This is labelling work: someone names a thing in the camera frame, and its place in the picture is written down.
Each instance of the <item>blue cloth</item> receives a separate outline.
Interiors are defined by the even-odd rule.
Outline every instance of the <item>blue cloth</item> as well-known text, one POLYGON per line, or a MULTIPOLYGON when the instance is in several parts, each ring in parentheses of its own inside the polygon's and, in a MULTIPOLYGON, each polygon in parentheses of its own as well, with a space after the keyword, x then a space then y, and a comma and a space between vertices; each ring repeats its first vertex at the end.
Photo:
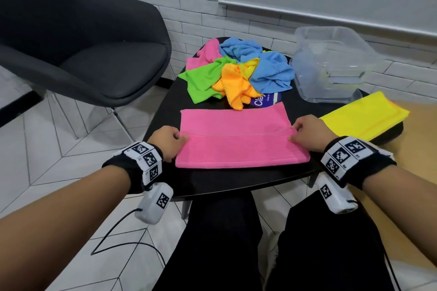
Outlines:
POLYGON ((285 55, 271 51, 259 56, 258 66, 249 82, 259 93, 275 93, 290 90, 293 78, 295 71, 287 63, 285 55))
POLYGON ((253 40, 239 40, 231 37, 220 44, 218 50, 222 56, 228 56, 237 60, 237 63, 245 63, 254 58, 259 58, 263 52, 261 45, 253 40))

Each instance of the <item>seat cushion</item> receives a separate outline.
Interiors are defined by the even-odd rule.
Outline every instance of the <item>seat cushion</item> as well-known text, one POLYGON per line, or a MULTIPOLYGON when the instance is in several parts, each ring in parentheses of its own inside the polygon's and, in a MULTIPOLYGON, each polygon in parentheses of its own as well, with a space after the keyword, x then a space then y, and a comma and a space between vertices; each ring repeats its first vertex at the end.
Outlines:
POLYGON ((80 51, 60 67, 100 94, 120 99, 148 84, 166 58, 167 49, 162 44, 105 43, 80 51))

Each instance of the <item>person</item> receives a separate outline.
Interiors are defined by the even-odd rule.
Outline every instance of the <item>person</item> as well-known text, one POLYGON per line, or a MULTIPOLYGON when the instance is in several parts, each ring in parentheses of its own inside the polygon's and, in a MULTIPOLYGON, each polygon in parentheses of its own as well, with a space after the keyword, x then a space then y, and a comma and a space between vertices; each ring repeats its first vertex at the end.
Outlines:
MULTIPOLYGON (((293 127, 298 132, 289 140, 314 152, 339 140, 312 115, 293 127)), ((164 126, 147 142, 170 162, 187 140, 164 126)), ((0 290, 46 289, 125 195, 138 191, 141 178, 133 175, 109 164, 0 219, 0 290)), ((435 184, 389 164, 355 185, 437 264, 435 184)), ((262 290, 261 235, 250 192, 193 200, 187 227, 154 289, 262 290)), ((331 213, 319 191, 290 209, 275 248, 266 290, 393 290, 371 219, 362 207, 331 213)))

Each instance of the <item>microfiber cloth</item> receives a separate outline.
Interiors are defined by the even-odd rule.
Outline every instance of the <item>microfiber cloth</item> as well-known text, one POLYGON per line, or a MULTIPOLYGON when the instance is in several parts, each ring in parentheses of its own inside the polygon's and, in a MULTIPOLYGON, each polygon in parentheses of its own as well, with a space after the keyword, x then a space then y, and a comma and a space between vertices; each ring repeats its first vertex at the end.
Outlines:
POLYGON ((248 62, 251 59, 259 58, 263 48, 253 40, 239 40, 231 37, 220 44, 220 54, 236 59, 238 63, 248 62))
POLYGON ((197 51, 198 58, 187 58, 186 70, 191 70, 209 63, 213 63, 215 59, 221 58, 219 51, 219 41, 214 38, 208 41, 199 51, 197 51))
POLYGON ((249 83, 249 77, 258 65, 259 59, 255 58, 246 63, 232 64, 227 63, 221 70, 221 79, 212 88, 220 92, 228 99, 229 105, 233 109, 241 111, 243 103, 249 104, 250 98, 260 97, 249 83))
POLYGON ((176 157, 179 168, 262 167, 309 161, 307 150, 287 141, 296 130, 282 102, 243 111, 184 109, 180 133, 190 140, 176 157))
POLYGON ((192 101, 197 104, 209 97, 216 97, 221 99, 223 96, 220 92, 211 88, 211 85, 216 83, 221 77, 221 69, 227 63, 236 63, 235 59, 230 57, 223 57, 214 60, 205 66, 186 70, 178 76, 188 82, 187 91, 192 101))
POLYGON ((294 69, 282 53, 271 51, 261 53, 259 64, 249 79, 250 84, 260 93, 275 93, 290 90, 294 69))
POLYGON ((389 101, 381 92, 353 101, 321 119, 338 136, 371 140, 403 121, 409 111, 389 101))

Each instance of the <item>transparent storage box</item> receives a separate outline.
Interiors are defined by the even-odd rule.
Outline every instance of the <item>transparent storage box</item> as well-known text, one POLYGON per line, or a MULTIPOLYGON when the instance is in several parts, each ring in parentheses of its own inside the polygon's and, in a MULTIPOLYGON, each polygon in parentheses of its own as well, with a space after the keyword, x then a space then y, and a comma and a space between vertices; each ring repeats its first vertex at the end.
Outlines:
POLYGON ((301 97, 310 102, 349 103, 360 99, 358 86, 382 57, 354 30, 300 27, 291 65, 301 97))

